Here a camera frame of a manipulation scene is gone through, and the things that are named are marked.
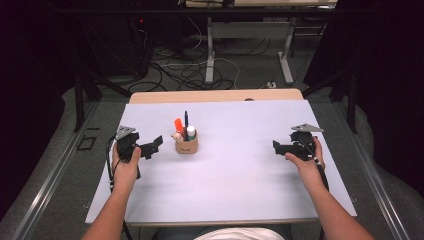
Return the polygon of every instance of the pen holder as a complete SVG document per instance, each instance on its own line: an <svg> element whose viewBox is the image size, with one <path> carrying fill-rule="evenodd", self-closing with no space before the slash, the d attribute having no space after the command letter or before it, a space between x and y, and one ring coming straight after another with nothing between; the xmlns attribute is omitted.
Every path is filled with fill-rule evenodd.
<svg viewBox="0 0 424 240"><path fill-rule="evenodd" d="M191 141L175 142L175 149L181 154L193 154L197 152L199 146L198 142L199 133L196 130L196 137Z"/></svg>

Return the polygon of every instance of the desk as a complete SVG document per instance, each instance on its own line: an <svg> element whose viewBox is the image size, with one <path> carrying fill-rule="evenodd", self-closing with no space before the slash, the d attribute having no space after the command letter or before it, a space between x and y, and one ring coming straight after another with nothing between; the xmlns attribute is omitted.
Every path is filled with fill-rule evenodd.
<svg viewBox="0 0 424 240"><path fill-rule="evenodd" d="M336 5L337 0L235 0L233 7L300 7L300 6L327 6ZM221 7L219 3L205 3L186 1L187 7L194 8L216 8ZM283 51L278 53L281 69L286 84L293 84L287 55L294 34L296 18L289 22L212 22L208 18L208 63L206 68L206 83L213 82L213 68L215 52L213 51L214 38L271 38L285 39Z"/></svg>
<svg viewBox="0 0 424 240"><path fill-rule="evenodd" d="M185 110L199 131L199 149L191 155L178 154L170 137L173 120ZM141 178L126 222L193 226L317 220L296 167L272 147L272 140L291 144L290 127L305 122L318 126L309 103L294 89L134 94L120 124L135 127L140 144L159 135L164 142L152 159L140 160ZM330 191L356 216L325 139L316 135ZM105 166L86 223L94 221L109 195Z"/></svg>

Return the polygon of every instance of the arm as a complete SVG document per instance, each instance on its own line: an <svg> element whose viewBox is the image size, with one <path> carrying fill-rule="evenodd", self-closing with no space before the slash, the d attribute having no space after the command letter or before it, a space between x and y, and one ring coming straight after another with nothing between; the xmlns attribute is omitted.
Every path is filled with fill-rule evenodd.
<svg viewBox="0 0 424 240"><path fill-rule="evenodd" d="M136 147L129 163L119 161L116 144L113 146L113 191L82 239L120 239L122 224L130 193L137 176L137 164L141 150Z"/></svg>
<svg viewBox="0 0 424 240"><path fill-rule="evenodd" d="M321 143L316 138L314 142L315 155L324 167ZM302 161L291 153L286 153L285 157L296 165L327 239L374 239L325 189L314 161Z"/></svg>

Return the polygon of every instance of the hand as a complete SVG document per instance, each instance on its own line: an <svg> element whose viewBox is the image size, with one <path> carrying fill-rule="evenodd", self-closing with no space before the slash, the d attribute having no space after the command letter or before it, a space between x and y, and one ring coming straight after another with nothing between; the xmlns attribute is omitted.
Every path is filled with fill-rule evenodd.
<svg viewBox="0 0 424 240"><path fill-rule="evenodd" d="M316 137L313 138L313 141L315 143L315 156L320 161L322 168L325 169L325 163L322 157L321 143ZM294 163L294 165L296 165L297 170L299 172L299 176L308 192L319 187L324 187L324 184L321 180L321 175L318 172L315 161L302 161L294 154L289 152L286 153L284 156L287 158L287 160L291 161L292 163Z"/></svg>
<svg viewBox="0 0 424 240"><path fill-rule="evenodd" d="M141 149L139 147L135 147L131 157L131 161L129 163L123 163L119 159L118 146L116 145L116 143L113 145L113 192L120 192L128 195L131 193L134 187L135 180L137 178L137 166L138 161L140 160L140 156Z"/></svg>

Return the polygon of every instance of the orange marker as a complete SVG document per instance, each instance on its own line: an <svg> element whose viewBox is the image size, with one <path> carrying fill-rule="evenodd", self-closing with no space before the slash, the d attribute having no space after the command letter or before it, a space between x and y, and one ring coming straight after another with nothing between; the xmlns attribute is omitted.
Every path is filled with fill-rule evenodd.
<svg viewBox="0 0 424 240"><path fill-rule="evenodd" d="M180 118L177 118L177 119L174 120L174 125L175 125L175 129L177 130L177 132L180 132L181 135L184 135L183 124L182 124Z"/></svg>

